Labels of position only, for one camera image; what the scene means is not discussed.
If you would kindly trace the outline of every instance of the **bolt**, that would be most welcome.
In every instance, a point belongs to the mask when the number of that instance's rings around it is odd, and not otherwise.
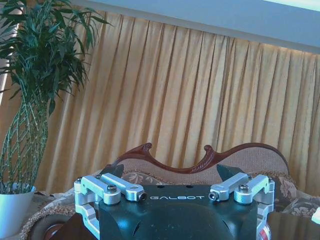
[[[114,184],[110,184],[106,187],[106,191],[108,194],[114,194],[117,191],[117,186]]]
[[[143,201],[143,200],[146,200],[146,199],[147,199],[147,194],[145,192],[141,193],[138,196],[138,201]]]
[[[210,192],[209,199],[211,199],[212,201],[217,201],[219,199],[218,193],[216,193],[215,191]]]
[[[247,184],[240,184],[239,185],[239,191],[240,192],[248,192],[248,190],[249,190],[249,187],[248,187]]]

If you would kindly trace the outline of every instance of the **potted plant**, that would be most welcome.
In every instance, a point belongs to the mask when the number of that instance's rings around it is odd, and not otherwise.
[[[91,8],[77,9],[69,0],[4,3],[0,58],[19,88],[21,105],[0,152],[0,238],[15,234],[30,205],[48,138],[48,117],[60,91],[71,93],[88,79],[85,54],[96,42],[97,23],[108,24]],[[76,28],[84,28],[83,40]]]

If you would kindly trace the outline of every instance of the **yellow curtain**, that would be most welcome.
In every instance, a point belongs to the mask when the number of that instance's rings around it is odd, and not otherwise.
[[[61,192],[152,142],[190,167],[248,142],[278,148],[301,190],[320,194],[319,55],[106,13],[85,89],[57,101],[36,186]],[[3,98],[0,113],[13,111]],[[6,115],[0,116],[0,140]]]

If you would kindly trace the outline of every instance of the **ceiling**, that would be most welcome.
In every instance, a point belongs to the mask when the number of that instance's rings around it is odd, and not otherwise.
[[[316,11],[320,9],[320,0],[72,2],[97,10],[320,54],[320,11]]]

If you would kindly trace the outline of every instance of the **metal mount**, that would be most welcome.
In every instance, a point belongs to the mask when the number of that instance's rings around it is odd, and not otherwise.
[[[107,205],[118,204],[121,194],[130,202],[145,200],[147,194],[139,184],[132,184],[110,173],[78,178],[74,182],[75,212],[82,215],[86,228],[99,240],[100,228],[95,209],[90,203],[101,200]]]
[[[268,213],[274,210],[275,182],[265,175],[260,174],[250,179],[247,174],[239,172],[222,183],[212,185],[209,199],[214,202],[225,201],[232,192],[234,200],[239,204],[251,204],[253,200],[258,203],[256,227],[258,236],[266,226]]]

